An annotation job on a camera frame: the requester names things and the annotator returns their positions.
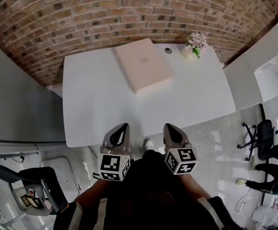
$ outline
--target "potted plant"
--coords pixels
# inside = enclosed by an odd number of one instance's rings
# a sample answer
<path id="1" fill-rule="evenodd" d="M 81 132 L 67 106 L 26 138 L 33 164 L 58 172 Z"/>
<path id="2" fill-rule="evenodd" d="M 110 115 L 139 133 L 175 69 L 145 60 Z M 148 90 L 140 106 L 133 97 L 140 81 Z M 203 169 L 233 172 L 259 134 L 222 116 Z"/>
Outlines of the potted plant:
<path id="1" fill-rule="evenodd" d="M 203 33 L 192 33 L 192 39 L 188 41 L 187 45 L 180 51 L 185 59 L 199 59 L 206 53 L 208 44 Z"/>

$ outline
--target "green leaf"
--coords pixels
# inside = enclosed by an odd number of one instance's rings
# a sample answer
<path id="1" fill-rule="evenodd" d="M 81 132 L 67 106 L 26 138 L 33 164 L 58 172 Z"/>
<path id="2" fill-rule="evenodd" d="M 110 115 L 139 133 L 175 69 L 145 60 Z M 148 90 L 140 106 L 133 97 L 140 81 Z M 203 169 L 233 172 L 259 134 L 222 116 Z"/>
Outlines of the green leaf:
<path id="1" fill-rule="evenodd" d="M 193 53 L 197 56 L 198 59 L 200 58 L 200 53 L 197 47 L 193 49 Z"/>

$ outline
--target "brick wall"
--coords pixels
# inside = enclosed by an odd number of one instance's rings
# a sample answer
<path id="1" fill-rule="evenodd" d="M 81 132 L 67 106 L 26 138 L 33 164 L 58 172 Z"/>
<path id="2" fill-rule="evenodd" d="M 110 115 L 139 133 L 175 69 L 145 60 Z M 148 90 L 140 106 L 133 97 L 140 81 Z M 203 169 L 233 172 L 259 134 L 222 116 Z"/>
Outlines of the brick wall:
<path id="1" fill-rule="evenodd" d="M 189 31 L 226 62 L 277 15 L 278 0 L 0 0 L 0 48 L 48 86 L 62 82 L 66 55 L 146 37 L 185 43 Z"/>

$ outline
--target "tiled floor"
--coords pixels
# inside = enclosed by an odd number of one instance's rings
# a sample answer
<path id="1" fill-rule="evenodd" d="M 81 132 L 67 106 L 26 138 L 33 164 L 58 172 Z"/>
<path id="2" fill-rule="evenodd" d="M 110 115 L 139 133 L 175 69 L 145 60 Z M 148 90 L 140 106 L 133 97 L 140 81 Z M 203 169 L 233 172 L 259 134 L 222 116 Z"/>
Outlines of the tiled floor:
<path id="1" fill-rule="evenodd" d="M 253 229 L 254 223 L 251 220 L 251 216 L 257 207 L 261 193 L 250 190 L 249 194 L 243 199 L 246 201 L 244 209 L 236 213 L 236 203 L 248 192 L 248 188 L 245 186 L 237 186 L 235 180 L 238 177 L 244 177 L 261 182 L 263 181 L 264 174 L 249 170 L 250 164 L 245 162 L 245 156 L 248 155 L 248 151 L 246 149 L 237 149 L 236 145 L 244 142 L 245 132 L 241 124 L 243 122 L 249 125 L 258 124 L 260 120 L 259 107 L 255 106 L 184 129 L 190 142 L 196 147 L 199 157 L 199 163 L 193 172 L 193 176 L 212 196 L 220 196 L 236 223 L 248 229 Z M 157 149 L 163 150 L 162 134 L 154 135 L 150 138 L 155 142 Z M 142 148 L 143 140 L 144 138 L 132 140 L 133 154 L 136 159 L 140 158 L 144 152 Z M 7 159 L 6 161 L 0 160 L 0 164 L 19 171 L 21 169 L 38 167 L 41 160 L 61 156 L 67 157 L 72 164 L 74 173 L 82 188 L 80 192 L 83 192 L 95 182 L 95 179 L 92 178 L 92 173 L 96 171 L 96 156 L 99 153 L 100 147 L 92 146 L 91 149 L 82 147 L 52 150 L 42 152 L 39 155 L 27 156 L 23 163 L 17 163 L 12 159 Z M 67 163 L 59 160 L 49 162 L 47 165 L 54 167 L 68 200 L 76 197 L 78 191 L 67 167 Z M 0 222 L 11 220 L 13 216 L 21 213 L 9 192 L 7 183 L 1 180 L 0 209 L 5 215 L 5 219 L 0 219 Z M 54 220 L 54 216 L 27 216 L 21 222 L 14 224 L 13 227 L 16 230 L 49 230 Z"/>

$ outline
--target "pink box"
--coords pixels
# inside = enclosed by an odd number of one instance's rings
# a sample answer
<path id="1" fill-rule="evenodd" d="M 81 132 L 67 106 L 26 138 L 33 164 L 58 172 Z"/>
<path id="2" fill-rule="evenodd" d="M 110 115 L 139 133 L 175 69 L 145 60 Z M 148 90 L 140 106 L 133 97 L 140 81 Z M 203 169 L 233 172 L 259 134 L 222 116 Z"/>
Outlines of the pink box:
<path id="1" fill-rule="evenodd" d="M 159 49 L 149 39 L 116 47 L 121 67 L 136 94 L 162 88 L 174 72 Z"/>

